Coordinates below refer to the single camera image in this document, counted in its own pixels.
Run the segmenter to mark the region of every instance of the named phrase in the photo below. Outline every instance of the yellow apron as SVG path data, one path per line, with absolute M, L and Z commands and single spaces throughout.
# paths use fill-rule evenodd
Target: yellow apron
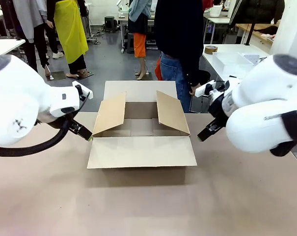
M 77 0 L 62 0 L 55 4 L 55 28 L 68 64 L 88 51 Z

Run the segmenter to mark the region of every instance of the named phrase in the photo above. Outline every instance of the beige table surface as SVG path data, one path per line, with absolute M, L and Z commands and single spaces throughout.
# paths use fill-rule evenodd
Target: beige table surface
M 96 113 L 78 121 L 93 127 Z M 188 114 L 197 167 L 87 170 L 72 133 L 45 152 L 0 158 L 0 236 L 297 236 L 297 160 L 236 150 Z M 24 145 L 55 130 L 36 127 Z

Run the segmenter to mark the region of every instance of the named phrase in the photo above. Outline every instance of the hand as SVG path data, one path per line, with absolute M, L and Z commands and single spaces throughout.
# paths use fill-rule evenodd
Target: hand
M 191 87 L 192 92 L 190 91 L 189 93 L 190 93 L 192 96 L 194 96 L 194 95 L 195 95 L 195 91 L 196 91 L 196 89 L 199 88 L 199 87 L 201 87 L 201 84 L 198 84 L 197 86 Z
M 51 21 L 47 21 L 47 25 L 52 29 L 54 28 L 54 24 Z

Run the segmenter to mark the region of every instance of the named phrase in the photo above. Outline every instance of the white shoe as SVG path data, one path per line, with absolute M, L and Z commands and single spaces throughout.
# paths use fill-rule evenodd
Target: white shoe
M 59 59 L 59 58 L 61 58 L 63 56 L 64 56 L 64 54 L 62 52 L 52 53 L 52 58 L 53 59 Z

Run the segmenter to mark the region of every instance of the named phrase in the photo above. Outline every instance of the cable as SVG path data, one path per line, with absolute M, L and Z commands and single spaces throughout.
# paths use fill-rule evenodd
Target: cable
M 27 156 L 36 154 L 38 152 L 44 151 L 46 149 L 49 149 L 56 144 L 58 144 L 68 133 L 71 123 L 73 120 L 73 115 L 69 114 L 66 116 L 66 120 L 63 123 L 62 128 L 59 130 L 59 132 L 50 140 L 34 145 L 32 147 L 20 147 L 20 148 L 5 148 L 0 147 L 0 156 L 2 157 L 20 157 L 20 156 Z

